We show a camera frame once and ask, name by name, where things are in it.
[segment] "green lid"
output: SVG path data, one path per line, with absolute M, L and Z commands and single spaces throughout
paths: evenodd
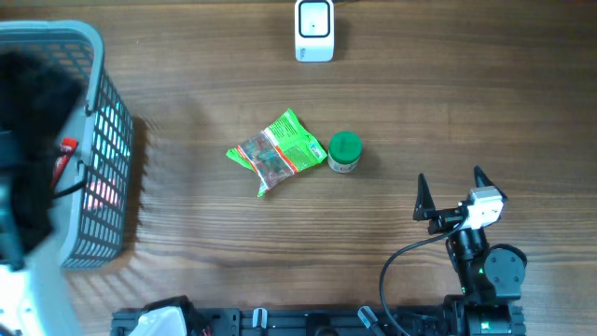
M 363 143 L 355 133 L 336 133 L 329 143 L 329 155 L 339 164 L 351 164 L 361 157 Z

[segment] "green jar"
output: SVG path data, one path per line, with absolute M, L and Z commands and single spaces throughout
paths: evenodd
M 329 143 L 327 164 L 338 173 L 350 173 L 356 168 L 361 154 L 363 143 L 355 133 L 344 131 L 336 133 Z

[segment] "green plastic bag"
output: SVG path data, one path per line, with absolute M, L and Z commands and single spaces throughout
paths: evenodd
M 230 149 L 226 155 L 257 173 L 261 180 L 258 197 L 285 178 L 327 157 L 317 139 L 300 125 L 290 109 L 270 127 Z

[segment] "plastic basket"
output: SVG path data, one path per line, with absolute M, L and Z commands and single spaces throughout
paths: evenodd
M 56 190 L 84 180 L 86 187 L 57 200 L 49 214 L 63 241 L 61 265 L 100 267 L 122 248 L 133 143 L 131 115 L 104 69 L 102 38 L 80 21 L 0 22 L 0 52 L 9 50 L 62 66 L 87 88 L 58 137 L 79 144 Z

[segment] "wooden table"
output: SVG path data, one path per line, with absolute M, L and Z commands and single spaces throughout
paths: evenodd
M 294 59 L 293 4 L 7 9 L 79 19 L 136 116 L 122 255 L 67 274 L 88 334 L 110 313 L 186 294 L 199 307 L 379 306 L 378 277 L 422 240 L 425 172 L 454 206 L 480 164 L 509 196 L 487 231 L 529 257 L 530 335 L 597 328 L 597 7 L 520 1 L 343 3 L 331 63 Z M 358 170 L 326 164 L 262 199 L 226 151 L 292 108 L 326 146 L 352 130 Z M 459 283 L 443 244 L 398 259 L 391 304 L 437 304 Z

